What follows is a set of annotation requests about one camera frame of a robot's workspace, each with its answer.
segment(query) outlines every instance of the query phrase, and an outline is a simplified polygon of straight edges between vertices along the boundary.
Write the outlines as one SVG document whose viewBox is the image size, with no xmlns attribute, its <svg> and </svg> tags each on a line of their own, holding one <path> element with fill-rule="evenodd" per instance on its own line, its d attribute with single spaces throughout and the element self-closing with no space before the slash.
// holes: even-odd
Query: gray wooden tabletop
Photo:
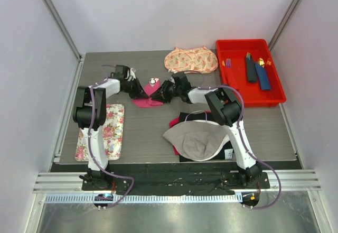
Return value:
<svg viewBox="0 0 338 233">
<path fill-rule="evenodd" d="M 88 86 L 104 79 L 102 64 L 122 64 L 136 69 L 136 76 L 142 86 L 150 78 L 159 78 L 162 83 L 170 78 L 164 68 L 164 57 L 170 51 L 107 52 L 87 53 L 83 64 L 79 85 Z M 192 86 L 201 82 L 201 75 L 187 74 Z M 205 75 L 203 86 L 221 84 L 219 71 Z M 170 104 L 156 108 L 138 108 L 125 93 L 113 95 L 107 104 L 123 104 L 125 117 L 121 157 L 111 163 L 165 163 L 179 162 L 172 145 L 162 135 L 168 130 L 169 122 L 179 116 L 181 111 L 206 110 L 207 105 L 183 103 L 174 98 Z M 244 123 L 246 133 L 255 155 L 264 161 L 295 160 L 295 153 L 281 114 L 280 108 L 246 108 Z M 65 137 L 60 164 L 78 164 L 75 160 L 79 129 L 71 119 Z"/>
</svg>

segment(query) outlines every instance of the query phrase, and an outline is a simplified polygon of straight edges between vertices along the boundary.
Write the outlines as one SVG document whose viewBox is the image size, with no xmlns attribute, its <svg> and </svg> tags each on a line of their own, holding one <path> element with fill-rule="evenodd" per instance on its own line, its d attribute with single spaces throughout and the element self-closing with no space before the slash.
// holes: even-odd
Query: gray hat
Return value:
<svg viewBox="0 0 338 233">
<path fill-rule="evenodd" d="M 163 134 L 183 157 L 206 161 L 216 156 L 229 141 L 226 130 L 219 124 L 205 120 L 179 123 Z"/>
</svg>

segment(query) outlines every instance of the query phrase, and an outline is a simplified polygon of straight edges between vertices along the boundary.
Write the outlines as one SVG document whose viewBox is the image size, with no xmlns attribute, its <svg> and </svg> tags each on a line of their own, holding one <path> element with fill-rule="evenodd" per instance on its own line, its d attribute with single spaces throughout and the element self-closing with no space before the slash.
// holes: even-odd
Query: pink fabric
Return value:
<svg viewBox="0 0 338 233">
<path fill-rule="evenodd" d="M 144 91 L 147 93 L 148 96 L 150 96 L 152 93 L 154 93 L 159 87 L 161 86 L 160 82 L 157 81 L 154 86 L 152 87 L 150 84 L 148 84 L 145 88 Z M 160 106 L 163 103 L 154 101 L 151 98 L 147 99 L 133 99 L 132 102 L 137 105 L 140 108 L 151 108 L 155 106 Z"/>
</svg>

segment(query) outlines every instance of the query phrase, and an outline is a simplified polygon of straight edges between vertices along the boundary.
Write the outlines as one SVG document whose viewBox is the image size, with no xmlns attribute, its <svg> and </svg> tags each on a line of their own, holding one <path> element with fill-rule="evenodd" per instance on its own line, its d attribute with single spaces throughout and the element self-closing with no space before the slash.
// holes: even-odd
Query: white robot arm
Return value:
<svg viewBox="0 0 338 233">
<path fill-rule="evenodd" d="M 79 86 L 74 101 L 73 120 L 83 133 L 84 138 L 88 141 L 88 131 L 93 118 L 92 129 L 90 130 L 90 147 L 95 160 L 101 168 L 110 172 L 110 166 L 106 157 L 102 127 L 106 121 L 106 99 L 113 94 L 126 92 L 131 99 L 148 98 L 133 69 L 127 66 L 116 65 L 115 72 L 104 80 L 101 84 L 97 84 L 93 88 L 95 100 L 95 115 L 92 115 L 92 105 L 90 87 Z M 104 174 L 100 168 L 94 163 L 92 157 L 89 157 L 88 170 L 85 176 L 81 176 L 87 182 L 108 182 L 110 177 Z"/>
<path fill-rule="evenodd" d="M 208 104 L 214 120 L 227 132 L 236 155 L 236 163 L 241 173 L 241 182 L 248 184 L 258 179 L 262 173 L 261 165 L 249 155 L 254 156 L 240 119 L 241 103 L 233 91 L 227 88 L 201 90 L 191 87 L 184 72 L 172 75 L 151 95 L 153 100 L 170 102 L 173 97 L 180 97 L 188 104 Z"/>
</svg>

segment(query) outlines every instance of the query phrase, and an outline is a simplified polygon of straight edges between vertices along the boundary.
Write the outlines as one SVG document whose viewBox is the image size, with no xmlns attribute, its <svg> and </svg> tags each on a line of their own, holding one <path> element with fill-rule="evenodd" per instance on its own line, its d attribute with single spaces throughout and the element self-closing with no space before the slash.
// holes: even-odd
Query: small white object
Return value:
<svg viewBox="0 0 338 233">
<path fill-rule="evenodd" d="M 121 86 L 120 81 L 117 79 L 109 78 L 107 82 L 96 86 L 95 88 L 104 88 L 106 89 L 106 98 L 110 97 L 113 94 L 117 94 L 120 92 Z"/>
<path fill-rule="evenodd" d="M 232 156 L 233 156 L 233 149 L 230 148 L 228 150 L 224 150 L 224 153 L 226 155 L 226 159 L 232 159 Z"/>
<path fill-rule="evenodd" d="M 150 86 L 155 86 L 155 84 L 159 81 L 158 78 L 151 78 L 149 81 Z"/>
<path fill-rule="evenodd" d="M 193 104 L 197 104 L 202 103 L 202 104 L 207 104 L 206 102 L 206 98 L 205 98 L 205 94 L 214 91 L 216 89 L 212 89 L 212 90 L 200 90 L 198 88 L 194 88 L 192 90 L 189 91 L 188 93 L 188 97 L 191 103 Z"/>
</svg>

